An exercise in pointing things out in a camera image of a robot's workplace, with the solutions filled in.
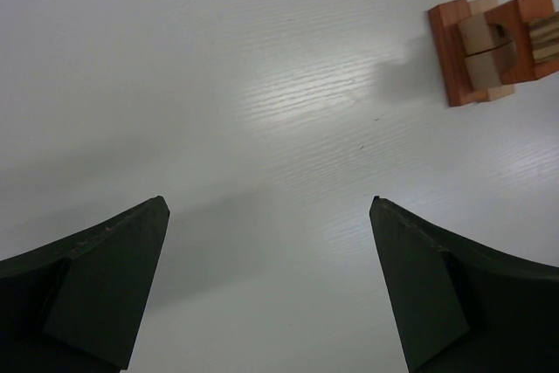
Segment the light wood long block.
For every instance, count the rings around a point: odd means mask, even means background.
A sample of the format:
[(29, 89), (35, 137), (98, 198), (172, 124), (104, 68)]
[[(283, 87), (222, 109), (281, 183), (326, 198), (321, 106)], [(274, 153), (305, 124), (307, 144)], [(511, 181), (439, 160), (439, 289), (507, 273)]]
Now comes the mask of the light wood long block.
[[(499, 0), (473, 0), (469, 3), (472, 15), (486, 13), (499, 5)], [(495, 88), (486, 89), (487, 99), (483, 102), (490, 102), (507, 97), (515, 92), (514, 85), (502, 85)]]

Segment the red-brown long block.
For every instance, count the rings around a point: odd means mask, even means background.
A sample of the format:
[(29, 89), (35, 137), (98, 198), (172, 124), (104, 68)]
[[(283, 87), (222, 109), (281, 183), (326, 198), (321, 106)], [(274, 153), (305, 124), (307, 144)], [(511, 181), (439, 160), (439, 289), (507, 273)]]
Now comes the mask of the red-brown long block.
[(467, 0), (440, 3), (427, 11), (450, 107), (480, 103), (488, 96), (487, 90), (473, 88), (466, 67), (466, 50), (458, 23), (471, 15)]

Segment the red-brown arch block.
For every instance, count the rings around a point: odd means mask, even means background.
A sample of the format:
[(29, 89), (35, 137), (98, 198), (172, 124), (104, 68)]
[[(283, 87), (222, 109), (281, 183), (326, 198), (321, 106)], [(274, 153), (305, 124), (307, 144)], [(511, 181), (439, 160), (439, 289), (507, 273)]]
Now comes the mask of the red-brown arch block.
[(515, 59), (500, 71), (503, 85), (545, 78), (558, 72), (558, 59), (537, 63), (533, 56), (529, 25), (555, 13), (553, 0), (510, 0), (485, 13), (488, 24), (503, 26), (515, 43)]

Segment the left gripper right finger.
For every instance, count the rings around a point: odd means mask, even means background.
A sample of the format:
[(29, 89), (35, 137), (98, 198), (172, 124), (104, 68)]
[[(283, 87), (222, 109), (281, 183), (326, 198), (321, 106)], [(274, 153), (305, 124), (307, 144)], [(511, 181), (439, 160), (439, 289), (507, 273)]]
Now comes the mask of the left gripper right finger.
[(386, 198), (369, 211), (410, 372), (556, 372), (558, 270), (438, 227)]

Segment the dark-topped wood block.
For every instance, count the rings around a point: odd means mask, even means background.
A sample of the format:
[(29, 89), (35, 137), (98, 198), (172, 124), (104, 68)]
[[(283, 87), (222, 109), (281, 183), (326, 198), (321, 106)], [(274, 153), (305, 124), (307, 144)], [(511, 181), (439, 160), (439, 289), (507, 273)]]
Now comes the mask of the dark-topped wood block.
[(528, 25), (532, 55), (536, 64), (558, 59), (559, 12)]

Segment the light wood cube block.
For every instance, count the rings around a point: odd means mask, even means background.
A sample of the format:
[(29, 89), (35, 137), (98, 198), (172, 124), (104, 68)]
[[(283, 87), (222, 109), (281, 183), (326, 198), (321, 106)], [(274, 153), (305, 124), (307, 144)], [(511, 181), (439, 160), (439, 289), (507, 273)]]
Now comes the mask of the light wood cube block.
[(486, 90), (503, 85), (501, 75), (516, 62), (516, 47), (512, 42), (490, 51), (468, 56), (466, 70), (474, 90)]

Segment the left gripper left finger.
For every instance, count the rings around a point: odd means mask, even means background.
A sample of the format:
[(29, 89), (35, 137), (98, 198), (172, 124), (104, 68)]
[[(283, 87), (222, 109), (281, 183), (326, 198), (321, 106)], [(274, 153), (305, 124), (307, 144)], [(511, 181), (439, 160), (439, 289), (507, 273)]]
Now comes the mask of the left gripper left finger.
[(3, 372), (127, 370), (169, 223), (161, 196), (1, 263)]

